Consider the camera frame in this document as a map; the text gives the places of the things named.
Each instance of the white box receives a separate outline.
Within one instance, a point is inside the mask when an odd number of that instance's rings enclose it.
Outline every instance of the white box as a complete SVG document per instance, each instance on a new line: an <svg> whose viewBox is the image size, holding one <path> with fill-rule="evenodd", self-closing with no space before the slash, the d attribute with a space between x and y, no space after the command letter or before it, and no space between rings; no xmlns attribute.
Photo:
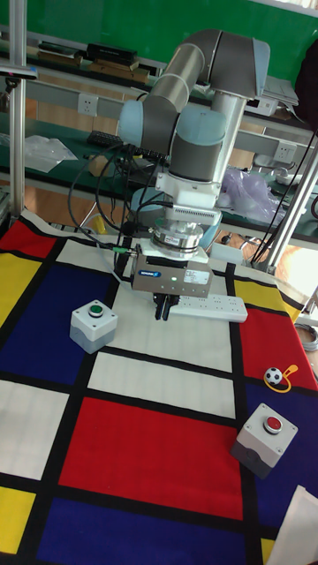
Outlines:
<svg viewBox="0 0 318 565"><path fill-rule="evenodd" d="M94 353L114 339L117 320L117 315L108 306L99 300L92 300L73 310L70 337L84 351Z"/></svg>

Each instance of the soccer ball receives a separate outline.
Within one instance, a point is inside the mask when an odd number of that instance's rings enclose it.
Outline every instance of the soccer ball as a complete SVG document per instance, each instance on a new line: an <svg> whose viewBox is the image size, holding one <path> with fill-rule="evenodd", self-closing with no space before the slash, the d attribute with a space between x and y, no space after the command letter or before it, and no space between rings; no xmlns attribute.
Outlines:
<svg viewBox="0 0 318 565"><path fill-rule="evenodd" d="M283 380L283 375L279 369L270 367L270 369L265 372L264 378L270 385L278 385L280 381Z"/></svg>

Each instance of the electrical outlet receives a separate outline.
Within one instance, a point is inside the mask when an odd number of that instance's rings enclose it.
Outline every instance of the electrical outlet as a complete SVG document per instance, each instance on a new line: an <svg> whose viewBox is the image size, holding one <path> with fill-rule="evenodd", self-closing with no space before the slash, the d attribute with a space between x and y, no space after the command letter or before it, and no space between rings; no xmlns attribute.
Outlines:
<svg viewBox="0 0 318 565"><path fill-rule="evenodd" d="M219 294L209 294L207 298L180 297L179 303L170 310L169 315L173 314L237 322L247 318L242 298Z"/></svg>
<svg viewBox="0 0 318 565"><path fill-rule="evenodd" d="M95 94L79 94L78 112L85 116L97 116L98 96Z"/></svg>
<svg viewBox="0 0 318 565"><path fill-rule="evenodd" d="M295 156L296 149L297 145L295 143L291 143L290 141L279 141L274 155L274 161L291 163Z"/></svg>

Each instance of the white plastic bag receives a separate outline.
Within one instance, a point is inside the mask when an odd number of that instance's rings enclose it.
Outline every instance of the white plastic bag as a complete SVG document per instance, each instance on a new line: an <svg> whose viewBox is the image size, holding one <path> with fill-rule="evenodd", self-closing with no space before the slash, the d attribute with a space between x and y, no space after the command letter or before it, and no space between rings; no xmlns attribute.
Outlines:
<svg viewBox="0 0 318 565"><path fill-rule="evenodd" d="M32 135L25 144L26 167L43 173L50 172L61 161L77 160L77 157L59 139Z"/></svg>
<svg viewBox="0 0 318 565"><path fill-rule="evenodd" d="M270 187L261 175L248 174L239 169L227 169L216 204L226 212L270 223L279 200L273 196ZM280 208L274 225L277 225L283 218L284 211Z"/></svg>

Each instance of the power strip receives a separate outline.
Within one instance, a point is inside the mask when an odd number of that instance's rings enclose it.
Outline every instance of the power strip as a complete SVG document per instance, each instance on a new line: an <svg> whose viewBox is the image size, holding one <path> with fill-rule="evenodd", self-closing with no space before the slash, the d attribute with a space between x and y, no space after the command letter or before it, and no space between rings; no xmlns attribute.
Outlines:
<svg viewBox="0 0 318 565"><path fill-rule="evenodd" d="M242 298L220 294L209 294L208 298L180 297L178 305L170 309L170 316L174 314L237 322L243 322L247 318Z"/></svg>

